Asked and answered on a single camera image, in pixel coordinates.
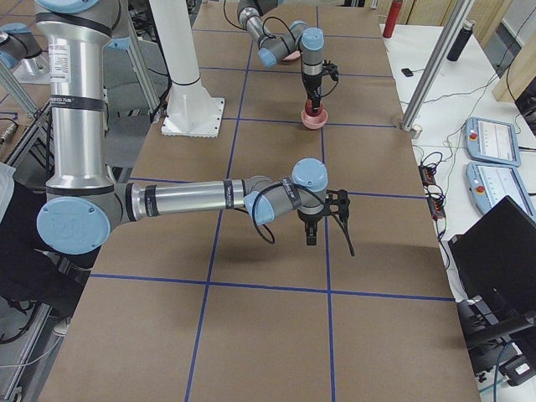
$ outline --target printed label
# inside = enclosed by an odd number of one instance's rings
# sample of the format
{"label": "printed label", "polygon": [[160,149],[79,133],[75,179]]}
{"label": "printed label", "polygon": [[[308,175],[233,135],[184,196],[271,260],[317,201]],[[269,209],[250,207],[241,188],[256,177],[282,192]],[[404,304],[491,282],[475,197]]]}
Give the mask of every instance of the printed label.
{"label": "printed label", "polygon": [[50,44],[50,82],[70,82],[70,49],[68,44]]}

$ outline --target white table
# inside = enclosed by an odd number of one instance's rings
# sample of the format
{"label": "white table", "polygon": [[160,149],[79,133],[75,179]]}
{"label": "white table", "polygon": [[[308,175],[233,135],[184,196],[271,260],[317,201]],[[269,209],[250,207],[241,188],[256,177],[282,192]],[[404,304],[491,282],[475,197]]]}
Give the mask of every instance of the white table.
{"label": "white table", "polygon": [[[384,40],[403,109],[407,106],[406,102],[410,101],[422,71],[415,72],[413,77],[405,77],[401,69],[424,69],[441,30],[441,27],[399,25],[395,28],[393,37]],[[494,77],[493,67],[478,42],[471,37],[457,62],[446,60],[443,63],[426,99],[434,100],[442,95],[471,92],[487,85]],[[444,141],[456,132],[469,116],[511,122],[520,131],[518,145],[536,148],[536,139],[524,119],[518,115],[517,107],[513,103],[495,101],[492,89],[497,82],[498,78],[495,78],[486,89],[482,88],[470,95],[454,95],[424,104],[415,120],[415,123],[423,127],[420,138],[413,141],[417,162],[420,162],[423,153],[426,156],[432,152],[441,152],[445,157],[449,157],[451,150]],[[460,135],[458,132],[450,137],[456,158],[441,163],[435,176],[436,182],[446,191],[445,242],[453,235],[465,233],[482,216],[467,189],[465,166],[471,159]],[[531,174],[536,168],[536,152],[521,152],[521,157],[522,166],[518,170],[524,185],[530,193],[536,192],[536,177]],[[427,162],[437,160],[438,157],[431,157]],[[444,221],[440,221],[439,227],[440,230],[443,229]],[[456,267],[452,263],[448,273],[452,292],[459,301],[464,297],[464,293]],[[486,383],[479,384],[479,388],[489,384],[492,384],[492,374],[488,375]],[[536,378],[518,387],[499,385],[497,389],[497,400],[501,402],[536,400]],[[492,401],[492,391],[482,393],[481,398],[483,402]]]}

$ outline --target black monitor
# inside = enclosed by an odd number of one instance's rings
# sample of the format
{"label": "black monitor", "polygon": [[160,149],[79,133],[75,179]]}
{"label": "black monitor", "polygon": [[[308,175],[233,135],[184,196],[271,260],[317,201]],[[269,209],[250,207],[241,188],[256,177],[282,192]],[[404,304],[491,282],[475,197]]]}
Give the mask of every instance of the black monitor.
{"label": "black monitor", "polygon": [[[499,322],[536,310],[536,223],[510,197],[449,246],[467,295]],[[536,368],[536,327],[510,337]]]}

